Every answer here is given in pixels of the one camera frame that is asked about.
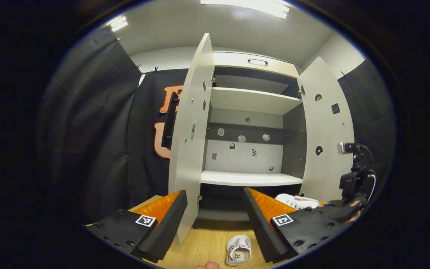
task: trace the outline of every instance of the white sneaker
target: white sneaker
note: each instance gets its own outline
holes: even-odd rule
[[[246,235],[235,235],[227,244],[228,266],[239,266],[251,258],[251,241]]]
[[[291,206],[296,210],[300,210],[306,207],[316,208],[320,205],[318,200],[301,196],[292,196],[290,194],[278,194],[275,199],[287,204],[288,206]]]

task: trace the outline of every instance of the fluorescent light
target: fluorescent light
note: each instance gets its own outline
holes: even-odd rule
[[[107,26],[111,25],[113,22],[115,22],[116,20],[120,19],[121,17],[122,17],[122,15],[121,15],[121,16],[117,16],[117,17],[115,17],[114,19],[112,19],[112,20],[108,21],[108,22],[106,23],[106,25],[107,25]]]
[[[114,27],[114,26],[116,26],[116,25],[118,25],[118,24],[121,24],[121,23],[123,23],[123,22],[125,22],[125,16],[124,16],[124,17],[121,17],[120,19],[117,19],[115,22],[113,22],[112,24],[110,24],[110,26],[111,26],[111,27]]]
[[[119,30],[119,29],[121,29],[122,27],[125,27],[125,26],[127,26],[128,25],[128,23],[127,22],[122,22],[121,24],[117,24],[116,26],[114,26],[113,28],[112,28],[112,31],[113,32],[116,32],[117,30]]]
[[[265,12],[283,20],[290,10],[289,7],[273,2],[272,0],[200,0],[200,4],[246,7],[248,9]]]

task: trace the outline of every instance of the white ceiling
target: white ceiling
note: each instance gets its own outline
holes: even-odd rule
[[[197,46],[210,33],[212,46],[251,51],[302,66],[333,34],[309,14],[290,7],[285,20],[230,6],[200,5],[200,0],[153,0],[124,13],[118,30],[132,56],[147,51]]]

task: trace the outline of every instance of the orange letter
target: orange letter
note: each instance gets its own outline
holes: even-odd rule
[[[173,92],[176,93],[180,98],[183,87],[184,85],[179,85],[179,86],[166,87],[165,89],[163,89],[165,90],[165,100],[163,102],[163,106],[160,108],[161,113],[167,113],[167,111],[169,110],[169,101]],[[179,109],[179,106],[177,105],[175,108],[175,111],[177,111],[178,109]]]
[[[154,124],[155,128],[155,139],[154,139],[154,149],[157,154],[166,159],[170,159],[170,150],[168,148],[162,147],[162,135],[163,135],[163,127],[165,123],[156,123]]]

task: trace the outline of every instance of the wooden floor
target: wooden floor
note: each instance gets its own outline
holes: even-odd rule
[[[130,209],[130,211],[135,211],[158,198],[160,198],[160,196],[154,196]],[[211,261],[220,264],[220,269],[233,268],[227,266],[225,260],[227,259],[227,243],[235,235],[248,236],[251,240],[252,247],[251,259],[245,264],[237,266],[237,269],[264,269],[283,262],[265,262],[263,255],[261,255],[258,242],[256,241],[255,233],[251,229],[249,222],[198,220],[198,225],[200,228],[190,229],[181,245],[177,245],[175,242],[172,243],[165,258],[155,264],[167,269],[193,269],[197,265],[205,265],[206,262]]]

